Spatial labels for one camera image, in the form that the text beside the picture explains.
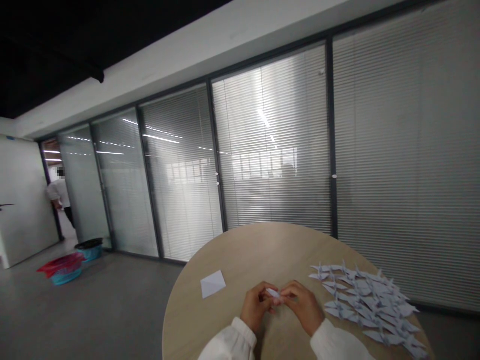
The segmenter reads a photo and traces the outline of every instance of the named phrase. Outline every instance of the window blinds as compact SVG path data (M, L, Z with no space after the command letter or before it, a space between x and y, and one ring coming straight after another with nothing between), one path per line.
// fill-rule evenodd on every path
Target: window blinds
M412 300L476 312L479 13L443 2L333 43L339 239Z
M158 257L135 109L92 123L117 250Z
M103 238L111 248L109 225L88 125L58 137L78 242Z
M207 86L142 105L164 256L189 261L222 233Z
M329 234L325 47L217 79L227 225L287 222Z

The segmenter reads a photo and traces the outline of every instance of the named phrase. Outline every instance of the wooden table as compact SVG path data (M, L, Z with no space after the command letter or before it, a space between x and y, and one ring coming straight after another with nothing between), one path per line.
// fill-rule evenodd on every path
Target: wooden table
M163 359L198 359L205 345L223 328L239 317L245 293L267 281L281 289L297 280L315 293L320 304L333 300L321 283L309 278L310 265L341 265L349 269L355 263L361 271L376 274L378 269L344 243L316 230L281 222L263 222L238 227L223 233L205 245L185 266L170 295L163 324ZM200 280L221 270L226 288L202 299ZM380 359L409 359L401 346L385 347L366 335L357 325L330 314L326 317L337 328L354 334L370 354ZM422 328L415 316L408 319ZM434 353L422 331L417 339ZM286 306L277 314L267 313L255 349L257 359L316 359L310 338Z

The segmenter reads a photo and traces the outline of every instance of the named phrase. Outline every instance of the person's left hand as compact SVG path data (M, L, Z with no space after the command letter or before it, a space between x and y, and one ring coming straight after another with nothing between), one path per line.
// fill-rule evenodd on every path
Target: person's left hand
M249 290L245 296L240 319L254 333L259 331L265 313L268 311L271 314L275 314L273 306L279 306L282 304L282 301L270 295L267 289L273 289L276 292L279 291L276 286L262 281L253 289Z

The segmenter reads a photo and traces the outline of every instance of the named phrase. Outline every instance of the hand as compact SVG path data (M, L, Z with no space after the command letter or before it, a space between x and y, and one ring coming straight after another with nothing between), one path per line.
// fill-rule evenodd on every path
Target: hand
M325 314L313 292L296 280L290 281L280 292L281 300L300 320L301 326L312 337L325 320Z
M265 313L268 311L271 314L275 314L275 310L272 307L282 304L280 299L274 298L266 289L279 290L276 286L262 281L246 293L243 309L241 310L240 319L254 333L259 331Z

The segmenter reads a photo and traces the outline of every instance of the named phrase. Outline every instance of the gray floor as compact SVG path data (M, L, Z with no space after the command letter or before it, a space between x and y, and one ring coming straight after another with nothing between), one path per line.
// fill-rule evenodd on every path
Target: gray floor
M0 359L161 359L164 313L182 267L106 254L63 286L35 272L74 244L0 270ZM438 359L480 359L480 322L418 317Z

